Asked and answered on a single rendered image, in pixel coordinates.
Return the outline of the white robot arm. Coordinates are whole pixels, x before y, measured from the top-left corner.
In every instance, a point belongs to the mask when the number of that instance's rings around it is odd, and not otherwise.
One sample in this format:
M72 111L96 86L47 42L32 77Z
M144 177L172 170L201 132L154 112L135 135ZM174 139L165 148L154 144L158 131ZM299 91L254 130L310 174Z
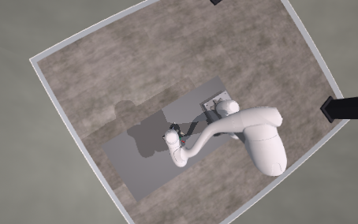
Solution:
M275 107L258 106L239 111L238 103L228 100L213 101L214 105L211 110L219 120L210 123L191 148L187 149L186 146L181 145L176 130L166 131L165 141L173 162L176 166L183 167L187 159L196 155L215 133L231 133L234 135L231 136L232 138L240 139L244 143L255 167L261 173L268 176L282 174L285 171L287 159L276 128L282 123L282 116L278 110Z

